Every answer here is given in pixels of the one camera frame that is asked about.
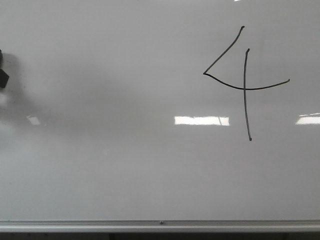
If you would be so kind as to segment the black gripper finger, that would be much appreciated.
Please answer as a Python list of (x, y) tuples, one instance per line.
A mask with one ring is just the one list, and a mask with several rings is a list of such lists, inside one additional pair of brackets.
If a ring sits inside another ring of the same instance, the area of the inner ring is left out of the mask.
[(5, 88), (9, 81), (9, 75), (3, 70), (3, 53), (0, 50), (0, 87)]

